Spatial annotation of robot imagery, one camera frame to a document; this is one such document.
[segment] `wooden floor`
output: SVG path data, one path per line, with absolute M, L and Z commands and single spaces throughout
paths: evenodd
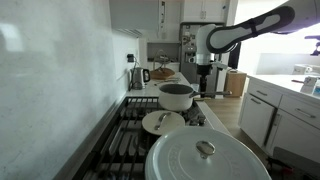
M 251 149 L 266 165 L 266 154 L 247 136 L 239 127 L 238 119 L 241 110 L 242 98 L 224 98 L 206 100 L 211 110 L 229 130 L 231 135 Z

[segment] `cooking pot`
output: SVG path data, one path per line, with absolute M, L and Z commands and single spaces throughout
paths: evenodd
M 204 94 L 205 96 L 230 95 L 231 91 L 226 92 L 195 92 L 193 88 L 183 84 L 166 84 L 161 86 L 159 94 L 159 104 L 170 111 L 185 111 L 192 105 L 194 96 Z
M 203 127 L 182 127 L 161 136 L 145 166 L 149 180 L 271 180 L 253 152 L 233 137 Z

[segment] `upper cabinet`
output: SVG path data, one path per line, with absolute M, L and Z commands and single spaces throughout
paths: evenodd
M 228 0 L 185 0 L 181 22 L 226 22 Z
M 181 1 L 160 1 L 160 23 L 158 31 L 143 31 L 148 42 L 179 42 Z
M 161 23 L 160 7 L 158 0 L 110 0 L 112 28 L 137 36 L 139 29 L 157 31 Z

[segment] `electric kettle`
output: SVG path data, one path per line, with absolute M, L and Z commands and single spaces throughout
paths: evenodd
M 140 67 L 131 69 L 131 88 L 143 89 L 146 87 L 145 83 L 150 81 L 150 72 L 148 69 Z

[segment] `countertop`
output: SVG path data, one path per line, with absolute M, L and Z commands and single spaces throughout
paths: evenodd
M 250 81 L 263 82 L 282 94 L 320 104 L 320 96 L 313 94 L 313 87 L 304 86 L 303 83 L 292 82 L 292 80 L 304 81 L 308 76 L 310 75 L 249 75 L 248 77 Z
M 180 81 L 179 84 L 184 85 L 190 85 L 190 83 L 186 80 L 186 78 L 180 73 L 176 72 L 175 75 L 171 78 L 178 78 Z M 147 83 L 146 88 L 142 90 L 134 90 L 126 93 L 126 96 L 143 96 L 143 97 L 155 97 L 159 96 L 160 90 L 159 87 L 164 84 L 170 84 L 173 82 L 164 82 L 158 85 L 155 85 L 156 83 L 159 83 L 160 81 L 151 80 Z M 220 131 L 222 133 L 231 135 L 230 132 L 226 129 L 226 127 L 221 123 L 219 118 L 212 112 L 212 110 L 208 107 L 208 105 L 204 101 L 197 101 L 197 104 L 202 111 L 202 113 L 207 117 L 207 123 L 211 125 L 211 127 L 217 131 Z

